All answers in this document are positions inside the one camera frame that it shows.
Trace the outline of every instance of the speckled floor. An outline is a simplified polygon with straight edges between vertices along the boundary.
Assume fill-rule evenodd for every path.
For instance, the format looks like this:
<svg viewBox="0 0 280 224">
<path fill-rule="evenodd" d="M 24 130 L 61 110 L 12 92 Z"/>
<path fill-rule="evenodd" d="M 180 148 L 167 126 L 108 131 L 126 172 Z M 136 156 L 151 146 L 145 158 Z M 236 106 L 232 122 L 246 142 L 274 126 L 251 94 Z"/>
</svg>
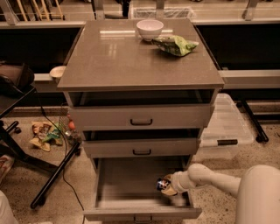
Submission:
<svg viewBox="0 0 280 224">
<path fill-rule="evenodd" d="M 280 111 L 279 103 L 270 103 L 256 105 L 254 110 L 271 109 Z M 60 113 L 56 108 L 49 108 L 47 116 L 58 121 Z M 256 131 L 248 119 L 246 113 L 240 108 L 241 115 L 246 124 L 255 136 Z M 19 121 L 19 127 L 22 129 L 20 134 L 12 134 L 14 139 L 22 146 L 25 153 L 41 158 L 45 161 L 58 165 L 65 155 L 64 147 L 52 146 L 50 152 L 45 152 L 35 148 L 29 143 L 32 138 L 32 121 L 46 121 L 40 113 L 31 111 L 16 110 L 11 112 L 4 119 L 6 125 L 14 120 Z M 271 165 L 280 169 L 280 124 L 262 124 L 264 131 L 269 137 L 267 143 L 258 143 L 240 147 L 239 153 L 232 159 L 208 159 L 201 163 L 210 169 L 240 177 L 249 167 L 253 165 Z M 55 224 L 79 224 L 82 223 L 83 215 L 80 204 L 78 203 L 74 191 L 63 180 L 62 174 L 56 180 L 54 185 L 46 195 L 46 201 L 43 206 L 38 206 L 32 210 L 30 204 L 37 195 L 41 187 L 48 179 L 48 175 L 42 171 L 16 161 L 11 171 L 5 178 L 1 190 L 10 200 L 12 210 L 19 223 L 37 223 L 50 221 Z M 93 194 L 95 173 L 91 162 L 87 158 L 84 150 L 81 150 L 80 156 L 74 156 L 66 166 L 65 179 L 73 186 L 80 198 L 80 203 L 85 209 L 93 207 Z M 235 223 L 235 202 L 236 200 L 224 192 L 212 187 L 206 186 L 201 189 L 190 191 L 195 207 L 202 208 L 202 214 L 196 220 L 162 220 L 153 221 L 154 224 L 179 224 L 179 223 Z M 106 222 L 107 224 L 132 224 L 131 222 Z"/>
</svg>

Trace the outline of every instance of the food wrapper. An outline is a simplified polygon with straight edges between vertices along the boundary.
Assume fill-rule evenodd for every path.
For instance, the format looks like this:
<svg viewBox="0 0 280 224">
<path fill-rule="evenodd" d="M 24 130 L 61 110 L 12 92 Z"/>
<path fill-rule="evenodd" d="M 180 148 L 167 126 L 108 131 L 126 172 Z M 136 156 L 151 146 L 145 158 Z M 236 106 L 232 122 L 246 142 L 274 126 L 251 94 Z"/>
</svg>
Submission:
<svg viewBox="0 0 280 224">
<path fill-rule="evenodd" d="M 151 43 L 158 46 L 159 49 L 164 52 L 180 57 L 190 53 L 199 44 L 199 42 L 185 40 L 184 38 L 176 35 L 154 38 Z"/>
</svg>

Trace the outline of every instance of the white box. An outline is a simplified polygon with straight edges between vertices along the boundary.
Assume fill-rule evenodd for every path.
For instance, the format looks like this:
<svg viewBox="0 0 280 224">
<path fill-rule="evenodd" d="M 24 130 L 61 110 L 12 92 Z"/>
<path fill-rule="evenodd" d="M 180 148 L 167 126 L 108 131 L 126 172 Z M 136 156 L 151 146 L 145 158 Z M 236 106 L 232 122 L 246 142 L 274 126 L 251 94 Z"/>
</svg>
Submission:
<svg viewBox="0 0 280 224">
<path fill-rule="evenodd" d="M 155 18 L 156 8 L 129 6 L 129 19 Z M 192 7 L 164 7 L 164 18 L 195 18 Z"/>
<path fill-rule="evenodd" d="M 193 161 L 209 158 L 232 159 L 240 145 L 252 144 L 254 137 L 228 94 L 217 94 L 215 109 Z"/>
</svg>

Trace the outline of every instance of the drawer handle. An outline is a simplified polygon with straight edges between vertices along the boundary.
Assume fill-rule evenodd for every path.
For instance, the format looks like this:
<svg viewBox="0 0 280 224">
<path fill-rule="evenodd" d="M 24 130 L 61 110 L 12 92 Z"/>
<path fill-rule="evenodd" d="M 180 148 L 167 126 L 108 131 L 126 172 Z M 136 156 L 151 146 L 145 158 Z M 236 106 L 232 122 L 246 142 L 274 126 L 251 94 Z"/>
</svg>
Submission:
<svg viewBox="0 0 280 224">
<path fill-rule="evenodd" d="M 133 155 L 135 155 L 135 156 L 148 156 L 150 154 L 151 154 L 151 150 L 139 151 L 139 152 L 136 152 L 135 150 L 133 150 Z"/>
<path fill-rule="evenodd" d="M 144 119 L 130 119 L 130 124 L 134 126 L 147 126 L 152 125 L 152 119 L 144 120 Z"/>
<path fill-rule="evenodd" d="M 152 217 L 150 217 L 150 220 L 137 220 L 137 218 L 134 216 L 134 223 L 136 224 L 152 223 Z"/>
</svg>

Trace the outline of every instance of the small object in drawer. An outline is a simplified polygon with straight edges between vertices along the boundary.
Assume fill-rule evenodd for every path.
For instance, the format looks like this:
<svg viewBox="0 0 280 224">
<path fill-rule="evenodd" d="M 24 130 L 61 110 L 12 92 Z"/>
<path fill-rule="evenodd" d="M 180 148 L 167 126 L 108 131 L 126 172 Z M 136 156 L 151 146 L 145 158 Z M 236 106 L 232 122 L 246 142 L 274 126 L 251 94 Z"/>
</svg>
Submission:
<svg viewBox="0 0 280 224">
<path fill-rule="evenodd" d="M 171 182 L 166 179 L 166 178 L 158 178 L 157 179 L 157 189 L 159 191 L 166 189 L 166 187 L 170 184 Z"/>
</svg>

